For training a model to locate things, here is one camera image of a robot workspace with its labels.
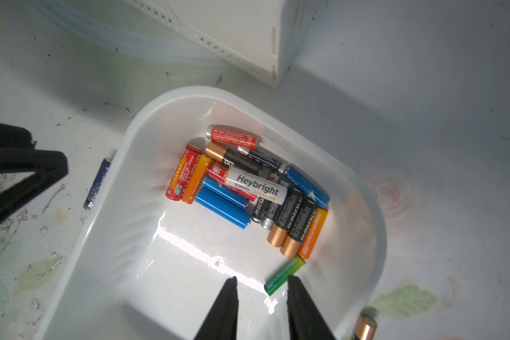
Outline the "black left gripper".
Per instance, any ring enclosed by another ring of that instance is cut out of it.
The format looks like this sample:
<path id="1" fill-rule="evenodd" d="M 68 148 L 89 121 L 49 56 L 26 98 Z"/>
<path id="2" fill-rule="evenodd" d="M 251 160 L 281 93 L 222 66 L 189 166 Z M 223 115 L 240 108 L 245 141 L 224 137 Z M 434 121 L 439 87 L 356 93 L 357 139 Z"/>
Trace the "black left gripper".
<path id="1" fill-rule="evenodd" d="M 37 150 L 29 130 L 0 123 L 0 174 L 30 173 L 0 193 L 0 224 L 68 175 L 64 153 Z"/>

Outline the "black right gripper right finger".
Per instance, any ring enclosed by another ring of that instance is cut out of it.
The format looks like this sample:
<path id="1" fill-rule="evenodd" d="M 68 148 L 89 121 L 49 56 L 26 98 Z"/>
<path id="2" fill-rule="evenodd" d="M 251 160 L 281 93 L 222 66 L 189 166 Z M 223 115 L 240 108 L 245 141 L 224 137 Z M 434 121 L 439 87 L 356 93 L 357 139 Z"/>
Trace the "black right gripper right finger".
<path id="1" fill-rule="evenodd" d="M 288 277 L 287 308 L 290 339 L 335 339 L 297 276 Z"/>

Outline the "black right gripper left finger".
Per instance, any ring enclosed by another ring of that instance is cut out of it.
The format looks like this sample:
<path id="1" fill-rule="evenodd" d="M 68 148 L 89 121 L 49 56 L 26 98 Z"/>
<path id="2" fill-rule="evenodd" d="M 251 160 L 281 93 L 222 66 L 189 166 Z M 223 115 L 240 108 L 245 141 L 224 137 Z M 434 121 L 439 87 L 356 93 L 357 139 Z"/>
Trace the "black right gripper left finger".
<path id="1" fill-rule="evenodd" d="M 225 281 L 194 339 L 236 340 L 239 299 L 237 277 Z"/>

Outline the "copper black Duracell battery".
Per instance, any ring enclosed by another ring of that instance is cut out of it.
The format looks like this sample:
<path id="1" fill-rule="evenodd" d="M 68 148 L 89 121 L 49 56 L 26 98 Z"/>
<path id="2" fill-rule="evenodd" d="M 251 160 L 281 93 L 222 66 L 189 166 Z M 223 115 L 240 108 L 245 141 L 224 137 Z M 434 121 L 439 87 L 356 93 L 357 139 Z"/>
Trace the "copper black Duracell battery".
<path id="1" fill-rule="evenodd" d="M 370 315 L 361 313 L 354 327 L 354 333 L 352 334 L 351 339 L 373 340 L 377 328 L 377 322 Z"/>
<path id="2" fill-rule="evenodd" d="M 244 155 L 213 141 L 208 143 L 205 154 L 212 160 L 227 167 L 236 167 L 257 176 L 262 172 L 262 166 L 249 160 Z"/>
<path id="3" fill-rule="evenodd" d="M 267 237 L 267 241 L 270 245 L 274 247 L 282 246 L 289 229 L 299 213 L 304 195 L 305 194 L 296 186 L 290 188 L 286 200 L 280 209 L 280 213 L 275 219 L 269 236 Z"/>
<path id="4" fill-rule="evenodd" d="M 289 229 L 280 248 L 280 253 L 288 259 L 293 259 L 302 245 L 310 225 L 312 224 L 318 205 L 312 199 L 306 199 L 297 218 Z"/>

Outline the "dark blue battery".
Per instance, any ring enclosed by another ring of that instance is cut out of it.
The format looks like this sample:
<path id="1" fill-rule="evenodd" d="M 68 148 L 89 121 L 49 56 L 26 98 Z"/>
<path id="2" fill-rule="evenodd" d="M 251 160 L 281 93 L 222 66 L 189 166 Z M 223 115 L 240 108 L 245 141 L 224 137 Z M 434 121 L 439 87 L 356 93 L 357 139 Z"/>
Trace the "dark blue battery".
<path id="1" fill-rule="evenodd" d="M 109 172 L 112 161 L 117 153 L 117 150 L 113 150 L 108 157 L 104 157 L 99 165 L 98 171 L 92 185 L 89 189 L 89 192 L 86 196 L 85 202 L 83 204 L 83 208 L 86 211 L 90 211 L 94 206 L 94 202 L 96 200 L 97 195 L 103 185 L 104 179 L 106 178 L 107 173 Z"/>

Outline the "light blue battery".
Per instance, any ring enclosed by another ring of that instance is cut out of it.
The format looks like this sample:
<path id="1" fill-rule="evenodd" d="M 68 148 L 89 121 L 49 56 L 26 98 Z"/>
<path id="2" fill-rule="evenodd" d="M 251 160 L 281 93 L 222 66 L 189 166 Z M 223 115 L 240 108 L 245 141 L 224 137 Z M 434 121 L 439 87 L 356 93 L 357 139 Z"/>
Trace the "light blue battery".
<path id="1" fill-rule="evenodd" d="M 242 229 L 251 222 L 251 215 L 248 212 L 207 188 L 198 191 L 195 201 Z"/>

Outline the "white Heybright battery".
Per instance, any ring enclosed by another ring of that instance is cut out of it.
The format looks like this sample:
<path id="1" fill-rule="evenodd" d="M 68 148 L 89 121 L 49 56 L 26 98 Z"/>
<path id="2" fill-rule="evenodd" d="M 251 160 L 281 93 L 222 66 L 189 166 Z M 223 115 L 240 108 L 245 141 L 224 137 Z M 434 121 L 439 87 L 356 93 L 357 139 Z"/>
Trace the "white Heybright battery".
<path id="1" fill-rule="evenodd" d="M 288 189 L 285 186 L 255 176 L 236 167 L 230 167 L 227 170 L 225 183 L 228 186 L 278 205 L 283 205 L 288 194 Z"/>

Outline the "green battery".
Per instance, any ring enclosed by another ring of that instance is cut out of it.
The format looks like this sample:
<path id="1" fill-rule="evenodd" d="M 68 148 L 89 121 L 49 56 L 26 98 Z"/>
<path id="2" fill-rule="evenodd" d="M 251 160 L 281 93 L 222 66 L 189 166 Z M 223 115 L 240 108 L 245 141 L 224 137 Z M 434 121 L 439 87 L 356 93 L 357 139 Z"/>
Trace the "green battery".
<path id="1" fill-rule="evenodd" d="M 294 276 L 299 269 L 305 265 L 306 261 L 300 257 L 295 256 L 288 263 L 280 267 L 263 285 L 268 296 L 272 296 L 284 283 L 288 281 L 289 276 Z"/>

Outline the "orange yellow battery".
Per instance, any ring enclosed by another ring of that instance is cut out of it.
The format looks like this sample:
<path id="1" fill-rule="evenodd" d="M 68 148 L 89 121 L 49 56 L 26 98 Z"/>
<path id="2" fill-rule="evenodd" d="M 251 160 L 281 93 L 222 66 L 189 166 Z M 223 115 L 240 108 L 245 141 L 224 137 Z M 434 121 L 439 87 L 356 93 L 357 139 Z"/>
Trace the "orange yellow battery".
<path id="1" fill-rule="evenodd" d="M 308 260 L 313 252 L 317 239 L 320 235 L 324 222 L 327 219 L 328 210 L 318 208 L 314 219 L 307 230 L 306 236 L 297 254 L 304 260 Z"/>

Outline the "blue Huatai battery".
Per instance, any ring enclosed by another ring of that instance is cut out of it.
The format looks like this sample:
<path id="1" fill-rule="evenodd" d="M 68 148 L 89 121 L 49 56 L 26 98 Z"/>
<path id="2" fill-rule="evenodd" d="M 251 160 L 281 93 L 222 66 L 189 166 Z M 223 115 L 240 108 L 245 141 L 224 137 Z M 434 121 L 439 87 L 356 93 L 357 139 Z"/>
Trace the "blue Huatai battery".
<path id="1" fill-rule="evenodd" d="M 287 165 L 283 175 L 292 184 L 295 184 L 308 198 L 313 199 L 320 208 L 327 209 L 330 197 L 316 181 L 300 171 L 294 164 Z"/>

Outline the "red Chinese label battery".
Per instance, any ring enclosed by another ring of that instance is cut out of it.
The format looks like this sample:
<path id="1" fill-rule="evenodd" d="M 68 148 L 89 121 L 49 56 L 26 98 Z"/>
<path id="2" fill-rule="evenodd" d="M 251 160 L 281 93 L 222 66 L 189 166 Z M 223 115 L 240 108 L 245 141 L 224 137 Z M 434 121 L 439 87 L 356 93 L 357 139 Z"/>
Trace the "red Chinese label battery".
<path id="1" fill-rule="evenodd" d="M 238 188 L 233 188 L 226 184 L 226 173 L 227 169 L 222 166 L 222 164 L 218 164 L 216 161 L 212 161 L 207 169 L 207 175 L 218 182 L 218 184 L 222 184 L 225 187 L 233 190 L 237 194 L 247 198 L 248 200 L 255 202 L 258 197 L 256 195 L 250 194 L 248 192 L 242 191 Z"/>

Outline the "red yellow label battery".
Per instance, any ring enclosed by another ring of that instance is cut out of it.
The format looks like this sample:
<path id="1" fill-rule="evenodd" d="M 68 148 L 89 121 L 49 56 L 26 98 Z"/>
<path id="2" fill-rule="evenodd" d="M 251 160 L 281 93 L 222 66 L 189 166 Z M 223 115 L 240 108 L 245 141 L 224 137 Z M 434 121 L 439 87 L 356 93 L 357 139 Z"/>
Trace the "red yellow label battery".
<path id="1" fill-rule="evenodd" d="M 182 154 L 180 163 L 175 171 L 171 183 L 167 189 L 166 197 L 173 201 L 180 201 L 187 185 L 191 181 L 194 169 L 202 155 L 202 149 L 192 143 L 188 143 Z"/>

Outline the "dark navy battery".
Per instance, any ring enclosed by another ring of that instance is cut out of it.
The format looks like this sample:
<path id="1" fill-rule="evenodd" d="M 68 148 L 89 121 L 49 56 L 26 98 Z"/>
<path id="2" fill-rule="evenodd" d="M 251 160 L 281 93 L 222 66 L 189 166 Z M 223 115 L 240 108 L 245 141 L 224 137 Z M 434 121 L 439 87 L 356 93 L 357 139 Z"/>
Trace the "dark navy battery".
<path id="1" fill-rule="evenodd" d="M 243 154 L 252 162 L 255 162 L 261 166 L 267 167 L 270 170 L 277 172 L 279 174 L 283 174 L 286 169 L 287 164 L 279 160 L 278 158 L 267 154 L 260 150 L 249 149 L 247 147 L 237 147 L 237 151 L 240 154 Z"/>

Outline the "red silver-tip battery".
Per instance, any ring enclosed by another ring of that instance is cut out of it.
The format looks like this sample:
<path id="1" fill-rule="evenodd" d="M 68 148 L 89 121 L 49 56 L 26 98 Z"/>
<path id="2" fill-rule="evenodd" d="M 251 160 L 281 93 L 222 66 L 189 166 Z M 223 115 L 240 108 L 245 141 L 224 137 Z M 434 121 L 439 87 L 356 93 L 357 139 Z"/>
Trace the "red silver-tip battery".
<path id="1" fill-rule="evenodd" d="M 206 137 L 218 143 L 231 144 L 251 150 L 256 150 L 259 143 L 258 136 L 232 127 L 209 126 L 206 130 Z"/>

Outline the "beige file organizer rack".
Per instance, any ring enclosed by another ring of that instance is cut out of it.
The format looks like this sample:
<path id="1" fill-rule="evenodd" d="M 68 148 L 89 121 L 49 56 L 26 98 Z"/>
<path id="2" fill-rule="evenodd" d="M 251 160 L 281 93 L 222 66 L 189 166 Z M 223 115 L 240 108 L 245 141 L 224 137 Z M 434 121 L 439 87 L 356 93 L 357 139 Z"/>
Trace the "beige file organizer rack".
<path id="1" fill-rule="evenodd" d="M 128 5 L 276 89 L 326 2 L 133 0 Z"/>

